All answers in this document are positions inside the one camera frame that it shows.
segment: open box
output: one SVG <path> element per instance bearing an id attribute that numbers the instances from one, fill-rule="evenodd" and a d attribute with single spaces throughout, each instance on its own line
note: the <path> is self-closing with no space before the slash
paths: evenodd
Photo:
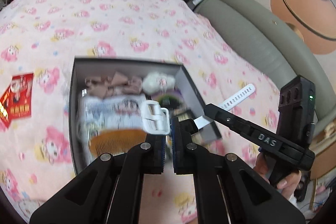
<path id="1" fill-rule="evenodd" d="M 144 60 L 124 60 L 105 58 L 75 58 L 71 77 L 69 98 L 69 134 L 70 147 L 75 173 L 80 173 L 87 166 L 84 158 L 82 143 L 77 138 L 78 123 L 78 95 L 85 85 L 85 78 L 90 76 L 113 76 L 118 71 L 127 77 L 146 77 L 150 72 L 160 72 L 173 75 L 176 85 L 189 109 L 196 117 L 204 115 L 205 103 L 194 82 L 183 65 L 158 63 Z M 221 134 L 214 122 L 205 126 L 200 132 L 204 142 L 221 138 Z"/>

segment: red paper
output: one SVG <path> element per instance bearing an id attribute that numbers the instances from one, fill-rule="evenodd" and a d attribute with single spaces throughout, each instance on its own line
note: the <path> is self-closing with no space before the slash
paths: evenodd
<path id="1" fill-rule="evenodd" d="M 0 98 L 0 120 L 6 128 L 11 124 L 11 119 L 8 113 L 9 104 L 9 91 L 10 86 L 6 89 L 5 93 Z"/>
<path id="2" fill-rule="evenodd" d="M 9 117 L 31 117 L 32 86 L 34 74 L 13 76 L 9 93 Z"/>

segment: bed sheet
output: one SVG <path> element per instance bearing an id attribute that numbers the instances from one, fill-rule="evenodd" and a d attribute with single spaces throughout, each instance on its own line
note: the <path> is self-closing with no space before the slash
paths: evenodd
<path id="1" fill-rule="evenodd" d="M 182 0 L 15 0 L 0 13 L 0 90 L 34 72 L 30 118 L 0 126 L 0 185 L 26 220 L 74 176 L 69 147 L 68 77 L 74 56 L 183 63 L 206 103 L 219 104 L 248 83 L 256 92 L 232 112 L 272 131 L 279 91 L 239 57 Z M 209 146 L 253 165 L 255 145 L 219 125 Z M 53 141 L 53 160 L 43 145 Z M 144 179 L 140 223 L 187 223 L 197 215 L 194 182 L 171 164 Z"/>

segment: hand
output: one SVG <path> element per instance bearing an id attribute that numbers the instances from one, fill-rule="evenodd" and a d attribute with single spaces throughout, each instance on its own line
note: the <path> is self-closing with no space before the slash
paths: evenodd
<path id="1" fill-rule="evenodd" d="M 255 172 L 257 172 L 259 175 L 261 175 L 264 180 L 266 180 L 268 183 L 268 179 L 265 177 L 265 175 L 268 173 L 268 166 L 265 160 L 265 156 L 263 153 L 260 153 L 257 156 L 257 161 L 255 163 L 255 167 L 253 168 Z M 296 187 L 298 186 L 301 179 L 301 171 L 293 172 L 289 174 L 287 177 L 285 177 L 283 180 L 281 180 L 277 184 L 278 189 L 282 189 L 282 195 L 289 199 L 291 195 L 294 193 Z"/>

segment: screw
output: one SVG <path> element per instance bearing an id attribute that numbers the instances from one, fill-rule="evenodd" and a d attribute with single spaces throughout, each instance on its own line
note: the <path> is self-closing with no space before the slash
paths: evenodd
<path id="1" fill-rule="evenodd" d="M 195 144 L 195 143 L 188 143 L 187 144 L 187 148 L 189 150 L 195 150 L 197 148 L 197 144 Z"/>
<path id="2" fill-rule="evenodd" d="M 237 159 L 237 155 L 236 154 L 233 154 L 233 153 L 229 153 L 226 155 L 226 158 L 229 160 L 229 161 L 235 161 Z"/>
<path id="3" fill-rule="evenodd" d="M 111 159 L 111 155 L 105 153 L 105 154 L 103 154 L 103 155 L 100 156 L 100 159 L 101 159 L 102 161 L 108 161 L 108 160 Z"/>
<path id="4" fill-rule="evenodd" d="M 151 144 L 150 143 L 142 143 L 140 145 L 140 147 L 144 150 L 150 149 L 151 148 Z"/>

